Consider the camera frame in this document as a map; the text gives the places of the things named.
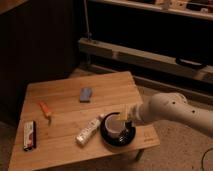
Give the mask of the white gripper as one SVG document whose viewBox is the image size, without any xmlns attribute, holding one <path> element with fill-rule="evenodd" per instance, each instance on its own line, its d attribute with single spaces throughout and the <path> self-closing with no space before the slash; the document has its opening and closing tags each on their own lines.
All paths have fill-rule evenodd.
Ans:
<svg viewBox="0 0 213 171">
<path fill-rule="evenodd" d="M 131 121 L 126 121 L 125 122 L 125 127 L 127 130 L 131 130 L 133 128 L 135 128 L 132 124 L 141 124 L 142 123 L 142 119 L 140 116 L 140 106 L 139 105 L 134 105 L 130 108 L 129 111 L 129 106 L 125 105 L 123 110 L 118 114 L 117 119 L 119 121 L 126 121 L 127 119 L 131 120 Z"/>
</svg>

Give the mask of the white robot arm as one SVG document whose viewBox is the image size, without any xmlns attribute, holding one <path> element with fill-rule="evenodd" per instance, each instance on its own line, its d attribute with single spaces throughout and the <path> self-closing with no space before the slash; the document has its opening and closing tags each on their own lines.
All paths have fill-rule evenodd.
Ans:
<svg viewBox="0 0 213 171">
<path fill-rule="evenodd" d="M 144 103 L 127 105 L 118 120 L 132 121 L 136 125 L 169 120 L 213 138 L 213 110 L 190 105 L 186 97 L 177 92 L 157 93 Z"/>
</svg>

